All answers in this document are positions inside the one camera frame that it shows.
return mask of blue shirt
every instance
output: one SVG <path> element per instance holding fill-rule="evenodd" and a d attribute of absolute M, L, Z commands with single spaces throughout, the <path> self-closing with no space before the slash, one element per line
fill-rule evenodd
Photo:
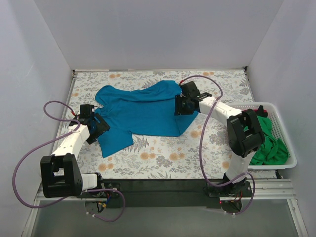
<path fill-rule="evenodd" d="M 180 136 L 197 116 L 175 116 L 174 97 L 181 88 L 173 80 L 162 80 L 144 90 L 124 91 L 110 85 L 101 88 L 95 100 L 103 105 L 96 109 L 111 127 L 102 134 L 99 144 L 107 157 L 133 145 L 132 134 Z"/>

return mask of white enclosure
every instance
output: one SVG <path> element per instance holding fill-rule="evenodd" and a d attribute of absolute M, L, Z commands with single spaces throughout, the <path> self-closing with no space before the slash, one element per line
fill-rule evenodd
<path fill-rule="evenodd" d="M 249 65 L 283 0 L 35 0 L 72 69 Z"/>
<path fill-rule="evenodd" d="M 71 70 L 244 66 L 254 98 L 280 111 L 298 162 L 283 175 L 316 235 L 315 12 L 314 0 L 1 0 L 0 236 L 24 229 L 30 209 L 15 198 L 12 173 L 23 154 L 56 135 L 42 106 L 66 100 Z M 61 107 L 49 109 L 61 116 Z M 17 184 L 28 203 L 50 152 L 21 166 Z"/>
<path fill-rule="evenodd" d="M 43 104 L 66 99 L 72 72 L 33 0 L 2 0 L 0 25 L 0 236 L 15 237 L 31 210 L 14 196 L 14 167 L 30 149 L 54 138 L 58 123 L 44 115 Z M 60 117 L 63 108 L 49 109 Z M 28 203 L 39 188 L 40 158 L 50 152 L 47 146 L 21 165 L 17 188 Z"/>

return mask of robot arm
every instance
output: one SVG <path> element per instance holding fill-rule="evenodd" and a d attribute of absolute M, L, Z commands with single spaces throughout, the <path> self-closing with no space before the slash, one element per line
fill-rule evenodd
<path fill-rule="evenodd" d="M 99 114 L 94 113 L 93 105 L 81 105 L 80 114 L 75 119 L 80 122 L 79 129 L 66 137 L 52 155 L 45 156 L 40 161 L 43 193 L 46 198 L 78 196 L 84 190 L 102 188 L 101 175 L 81 174 L 77 158 L 85 141 L 89 144 L 95 142 L 110 127 Z M 76 126 L 72 122 L 69 131 Z M 64 174 L 56 175 L 60 168 L 64 169 Z"/>
<path fill-rule="evenodd" d="M 193 81 L 181 85 L 181 95 L 175 96 L 175 115 L 190 115 L 194 111 L 209 114 L 216 99 L 209 93 L 200 93 Z M 217 102 L 211 116 L 227 127 L 229 146 L 233 154 L 224 180 L 234 179 L 245 173 L 255 151 L 264 143 L 265 137 L 255 111 L 239 110 Z M 246 175 L 233 181 L 242 182 Z"/>

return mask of floral mat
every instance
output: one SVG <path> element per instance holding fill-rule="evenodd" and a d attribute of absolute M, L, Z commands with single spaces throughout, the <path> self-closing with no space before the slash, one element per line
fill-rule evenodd
<path fill-rule="evenodd" d="M 69 105 L 79 111 L 80 104 L 94 104 L 95 94 L 105 85 L 121 90 L 144 89 L 160 80 L 179 82 L 191 75 L 205 75 L 215 79 L 224 91 L 221 101 L 253 101 L 244 71 L 178 71 L 178 72 L 82 72 L 78 73 Z M 219 95 L 208 80 L 194 79 L 200 92 Z M 66 118 L 73 116 L 67 111 Z M 198 145 L 206 115 L 199 114 L 180 137 L 133 135 L 134 145 L 103 158 L 96 142 L 85 145 L 78 157 L 82 173 L 100 172 L 103 178 L 113 179 L 196 179 L 202 178 L 198 160 Z M 61 134 L 68 130 L 63 123 Z M 210 119 L 203 143 L 203 165 L 209 178 L 222 178 L 229 168 L 232 151 L 228 146 L 226 127 Z M 252 171 L 256 178 L 276 178 L 273 170 Z"/>

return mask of black base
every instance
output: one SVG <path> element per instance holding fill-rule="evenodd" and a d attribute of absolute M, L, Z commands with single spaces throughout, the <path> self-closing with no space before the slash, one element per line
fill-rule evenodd
<path fill-rule="evenodd" d="M 229 193 L 221 193 L 218 192 L 218 190 L 214 189 L 213 187 L 210 187 L 208 185 L 208 196 L 210 198 L 220 198 L 220 197 L 235 197 L 237 194 L 242 193 L 242 196 L 245 198 L 249 198 L 252 196 L 252 190 L 250 183 L 248 181 L 245 182 L 245 184 L 240 188 L 239 192 L 237 194 L 229 194 Z"/>
<path fill-rule="evenodd" d="M 103 180 L 105 188 L 117 188 L 124 194 L 126 207 L 184 207 L 201 206 L 206 208 L 221 208 L 220 198 L 227 195 L 210 196 L 205 191 L 206 182 L 203 179 L 188 180 Z M 249 186 L 243 190 L 244 197 L 251 195 Z M 85 193 L 79 198 L 87 198 Z M 122 207 L 122 200 L 115 192 L 112 192 L 111 201 L 107 208 Z"/>

